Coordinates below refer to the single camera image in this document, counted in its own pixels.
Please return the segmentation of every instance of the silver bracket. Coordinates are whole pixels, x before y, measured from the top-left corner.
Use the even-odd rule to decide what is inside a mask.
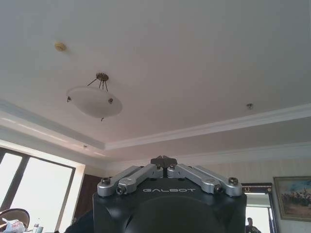
[[[120,179],[116,192],[118,195],[133,193],[145,179],[160,177],[163,177],[163,168],[160,165],[148,164],[131,176]]]
[[[169,178],[187,178],[207,193],[215,194],[224,190],[227,195],[232,197],[242,194],[242,185],[238,179],[227,179],[201,166],[172,165],[168,168],[167,173]]]
[[[138,166],[131,166],[127,170],[124,170],[112,178],[103,178],[102,181],[97,184],[97,194],[101,197],[111,196],[116,192],[116,188],[120,179],[131,175],[139,169],[140,167]]]

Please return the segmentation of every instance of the picture frame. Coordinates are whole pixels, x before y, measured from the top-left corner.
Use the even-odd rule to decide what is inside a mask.
[[[273,179],[281,219],[311,222],[311,176]]]

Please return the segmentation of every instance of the ceiling light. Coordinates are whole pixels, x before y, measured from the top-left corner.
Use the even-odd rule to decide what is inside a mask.
[[[108,75],[97,73],[87,86],[77,86],[67,91],[67,102],[72,102],[83,113],[102,120],[117,115],[122,110],[121,101],[108,92]],[[99,88],[90,87],[96,80]]]

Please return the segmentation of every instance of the window frame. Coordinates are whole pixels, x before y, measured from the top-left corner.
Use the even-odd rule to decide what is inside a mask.
[[[10,209],[10,207],[12,205],[12,202],[14,200],[14,197],[16,195],[16,192],[18,190],[19,184],[20,184],[20,182],[21,182],[21,180],[23,178],[26,166],[27,166],[28,161],[29,161],[30,158],[35,158],[35,159],[38,159],[38,160],[41,160],[41,161],[44,161],[44,162],[48,162],[48,163],[51,163],[51,164],[55,164],[55,165],[71,168],[71,175],[70,175],[70,178],[69,178],[68,186],[67,186],[67,189],[66,189],[66,192],[65,192],[65,196],[64,196],[62,207],[61,207],[60,212],[59,212],[58,220],[57,220],[57,223],[56,223],[56,226],[55,226],[55,231],[57,231],[59,229],[59,226],[60,226],[60,223],[61,223],[61,220],[62,220],[62,217],[63,217],[64,209],[65,209],[65,206],[66,206],[66,203],[67,203],[68,195],[69,195],[69,192],[70,192],[70,188],[71,188],[71,184],[72,184],[72,181],[73,181],[73,176],[74,176],[76,168],[72,167],[72,166],[60,164],[60,163],[57,163],[57,162],[53,162],[53,161],[50,161],[50,160],[38,158],[38,157],[35,157],[35,156],[32,156],[32,155],[24,154],[24,153],[15,151],[15,150],[10,150],[10,149],[6,149],[6,148],[2,148],[2,147],[0,147],[0,164],[1,164],[1,162],[2,162],[2,160],[3,160],[3,158],[4,158],[6,153],[17,155],[17,156],[21,156],[22,159],[21,159],[20,164],[19,164],[19,166],[18,166],[18,168],[16,170],[16,173],[15,173],[13,179],[12,179],[10,187],[9,187],[9,189],[8,189],[6,195],[5,195],[3,203],[0,206],[0,212],[4,211],[6,209]]]

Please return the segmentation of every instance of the light fixture mount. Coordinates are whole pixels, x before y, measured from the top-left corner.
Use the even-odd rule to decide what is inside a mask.
[[[96,74],[96,78],[99,80],[99,81],[102,81],[102,82],[107,82],[108,79],[109,79],[109,76],[106,75],[105,73],[97,73]]]

